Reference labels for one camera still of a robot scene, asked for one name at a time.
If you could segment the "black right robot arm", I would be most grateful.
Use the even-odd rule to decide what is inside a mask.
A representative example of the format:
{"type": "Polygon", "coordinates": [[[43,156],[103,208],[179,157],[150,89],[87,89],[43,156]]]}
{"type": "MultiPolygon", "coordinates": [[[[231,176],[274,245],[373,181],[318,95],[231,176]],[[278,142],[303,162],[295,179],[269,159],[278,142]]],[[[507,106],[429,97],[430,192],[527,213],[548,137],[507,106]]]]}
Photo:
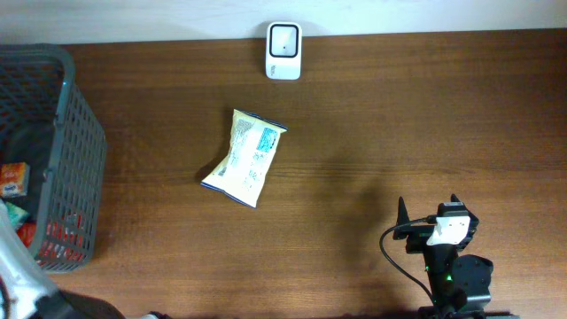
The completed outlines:
{"type": "Polygon", "coordinates": [[[420,318],[513,318],[510,312],[487,312],[492,296],[493,263],[461,252],[477,232],[479,219],[454,194],[439,204],[437,213],[411,220],[403,198],[398,200],[397,221],[381,235],[379,247],[386,259],[404,276],[418,284],[431,301],[420,307],[420,318]],[[406,242],[406,253],[421,254],[429,284],[425,285],[398,265],[384,249],[384,239],[406,242]]]}

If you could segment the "orange tissue pack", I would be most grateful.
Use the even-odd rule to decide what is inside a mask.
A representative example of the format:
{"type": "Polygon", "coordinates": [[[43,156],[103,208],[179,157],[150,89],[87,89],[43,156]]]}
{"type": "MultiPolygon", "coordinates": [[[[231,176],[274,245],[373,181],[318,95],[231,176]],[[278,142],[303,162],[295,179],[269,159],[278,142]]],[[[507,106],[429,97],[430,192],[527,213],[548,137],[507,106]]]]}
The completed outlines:
{"type": "Polygon", "coordinates": [[[1,197],[17,198],[27,195],[30,167],[25,162],[1,166],[1,197]]]}

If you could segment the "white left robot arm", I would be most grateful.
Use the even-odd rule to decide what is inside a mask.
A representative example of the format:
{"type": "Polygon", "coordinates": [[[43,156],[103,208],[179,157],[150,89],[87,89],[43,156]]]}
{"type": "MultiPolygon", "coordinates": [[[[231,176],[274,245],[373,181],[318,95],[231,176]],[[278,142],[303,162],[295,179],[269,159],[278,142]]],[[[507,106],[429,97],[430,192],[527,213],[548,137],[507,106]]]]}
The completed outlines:
{"type": "Polygon", "coordinates": [[[59,289],[36,264],[1,205],[1,316],[104,319],[124,315],[109,302],[59,289]]]}

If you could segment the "cream snack bag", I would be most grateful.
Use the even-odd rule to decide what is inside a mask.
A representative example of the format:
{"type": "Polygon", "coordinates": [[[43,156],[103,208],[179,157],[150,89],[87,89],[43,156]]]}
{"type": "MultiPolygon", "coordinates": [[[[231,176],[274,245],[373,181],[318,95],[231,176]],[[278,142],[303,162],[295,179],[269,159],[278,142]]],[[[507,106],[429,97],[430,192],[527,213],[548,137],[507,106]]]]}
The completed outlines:
{"type": "Polygon", "coordinates": [[[286,131],[278,122],[234,110],[228,154],[200,184],[255,208],[281,135],[286,131]]]}

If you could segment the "green tissue pack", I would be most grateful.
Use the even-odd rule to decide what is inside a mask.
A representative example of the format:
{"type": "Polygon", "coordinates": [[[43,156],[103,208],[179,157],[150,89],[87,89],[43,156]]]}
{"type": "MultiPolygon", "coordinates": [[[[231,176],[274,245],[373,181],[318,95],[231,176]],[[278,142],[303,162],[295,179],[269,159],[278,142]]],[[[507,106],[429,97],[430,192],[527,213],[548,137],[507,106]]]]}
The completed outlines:
{"type": "Polygon", "coordinates": [[[15,231],[19,230],[29,217],[29,213],[13,203],[5,202],[8,218],[15,231]]]}

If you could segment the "red snack packet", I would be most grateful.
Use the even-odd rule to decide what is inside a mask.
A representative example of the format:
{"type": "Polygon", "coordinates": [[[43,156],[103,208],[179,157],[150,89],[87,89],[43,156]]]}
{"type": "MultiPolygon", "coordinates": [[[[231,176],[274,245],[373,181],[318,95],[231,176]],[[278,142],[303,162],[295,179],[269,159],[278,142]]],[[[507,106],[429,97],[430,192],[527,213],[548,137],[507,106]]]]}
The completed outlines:
{"type": "Polygon", "coordinates": [[[33,222],[25,222],[17,230],[19,239],[26,248],[32,245],[34,241],[35,231],[36,231],[36,224],[33,222]]]}

